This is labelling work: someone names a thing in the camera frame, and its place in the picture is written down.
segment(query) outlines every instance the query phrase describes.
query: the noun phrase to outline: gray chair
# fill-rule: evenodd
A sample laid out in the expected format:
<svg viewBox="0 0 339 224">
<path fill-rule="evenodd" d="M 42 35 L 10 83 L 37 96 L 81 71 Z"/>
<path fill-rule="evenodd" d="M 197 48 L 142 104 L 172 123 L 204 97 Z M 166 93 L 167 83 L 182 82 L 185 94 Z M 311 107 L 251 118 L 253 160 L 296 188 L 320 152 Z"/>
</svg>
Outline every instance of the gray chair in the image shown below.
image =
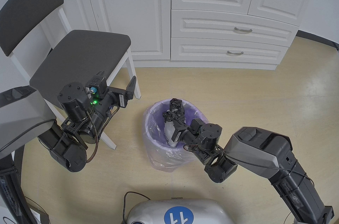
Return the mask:
<svg viewBox="0 0 339 224">
<path fill-rule="evenodd" d="M 10 57 L 29 84 L 39 90 L 49 107 L 60 119 L 65 118 L 54 107 L 61 108 L 57 95 L 65 84 L 78 81 L 82 84 L 104 70 L 109 85 L 126 62 L 129 77 L 136 75 L 130 38 L 127 35 L 72 30 L 62 8 L 64 0 L 8 0 L 0 10 L 0 47 Z M 53 10 L 58 15 L 67 35 L 48 54 L 33 76 L 29 76 L 13 54 L 19 42 Z M 138 81 L 135 97 L 140 98 Z M 101 140 L 115 149 L 116 145 L 106 136 Z"/>
</svg>

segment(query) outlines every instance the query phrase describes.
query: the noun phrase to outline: drawer handle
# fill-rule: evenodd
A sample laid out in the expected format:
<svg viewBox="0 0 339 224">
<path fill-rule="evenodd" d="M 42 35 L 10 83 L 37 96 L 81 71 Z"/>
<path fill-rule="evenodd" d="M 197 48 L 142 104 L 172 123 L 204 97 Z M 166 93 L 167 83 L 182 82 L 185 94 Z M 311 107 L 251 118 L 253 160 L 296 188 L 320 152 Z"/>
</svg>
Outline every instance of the drawer handle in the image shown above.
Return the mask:
<svg viewBox="0 0 339 224">
<path fill-rule="evenodd" d="M 227 51 L 227 53 L 228 53 L 228 54 L 231 54 L 231 55 L 243 55 L 243 54 L 244 54 L 244 52 L 241 52 L 241 53 L 232 53 L 232 52 L 230 52 L 230 51 Z"/>
<path fill-rule="evenodd" d="M 237 27 L 235 27 L 234 30 L 236 30 L 236 31 L 241 31 L 241 32 L 247 32 L 247 33 L 253 31 L 252 28 L 251 28 L 251 29 L 239 29 L 239 28 L 237 28 Z"/>
</svg>

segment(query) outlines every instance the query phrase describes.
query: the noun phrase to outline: blue sticker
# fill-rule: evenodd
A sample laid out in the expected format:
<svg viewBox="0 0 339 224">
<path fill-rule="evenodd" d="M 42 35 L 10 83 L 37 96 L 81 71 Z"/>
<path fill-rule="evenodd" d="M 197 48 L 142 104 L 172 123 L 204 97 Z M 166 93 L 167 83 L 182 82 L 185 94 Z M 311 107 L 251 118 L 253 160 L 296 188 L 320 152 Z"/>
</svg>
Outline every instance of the blue sticker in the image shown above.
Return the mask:
<svg viewBox="0 0 339 224">
<path fill-rule="evenodd" d="M 164 216 L 165 224 L 192 224 L 193 213 L 183 206 L 176 206 L 168 209 Z"/>
</svg>

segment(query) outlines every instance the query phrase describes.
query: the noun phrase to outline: clear plastic bag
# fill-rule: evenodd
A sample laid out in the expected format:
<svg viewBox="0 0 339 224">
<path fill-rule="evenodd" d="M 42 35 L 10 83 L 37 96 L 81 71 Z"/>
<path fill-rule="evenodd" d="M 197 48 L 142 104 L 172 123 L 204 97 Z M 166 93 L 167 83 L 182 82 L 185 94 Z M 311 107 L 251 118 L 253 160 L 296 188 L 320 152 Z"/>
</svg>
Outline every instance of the clear plastic bag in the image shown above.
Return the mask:
<svg viewBox="0 0 339 224">
<path fill-rule="evenodd" d="M 196 160 L 193 153 L 183 149 L 184 143 L 179 142 L 175 148 L 166 142 L 164 132 L 165 121 L 162 116 L 168 110 L 171 99 L 155 103 L 146 109 L 143 115 L 143 140 L 152 166 L 160 171 L 172 172 L 179 166 Z M 196 106 L 182 100 L 185 108 L 186 124 L 190 125 L 195 118 L 209 121 Z"/>
</svg>

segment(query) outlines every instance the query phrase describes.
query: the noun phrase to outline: white drawer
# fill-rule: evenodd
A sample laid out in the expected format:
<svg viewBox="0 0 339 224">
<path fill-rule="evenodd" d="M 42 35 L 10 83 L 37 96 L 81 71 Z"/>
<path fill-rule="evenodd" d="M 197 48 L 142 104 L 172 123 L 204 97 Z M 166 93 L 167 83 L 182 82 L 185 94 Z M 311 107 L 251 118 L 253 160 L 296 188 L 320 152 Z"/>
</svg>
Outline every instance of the white drawer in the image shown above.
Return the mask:
<svg viewBox="0 0 339 224">
<path fill-rule="evenodd" d="M 285 46 L 239 40 L 172 38 L 171 60 L 279 64 L 287 49 Z"/>
<path fill-rule="evenodd" d="M 297 26 L 251 15 L 172 10 L 172 38 L 242 40 L 289 47 L 297 31 Z"/>
</svg>

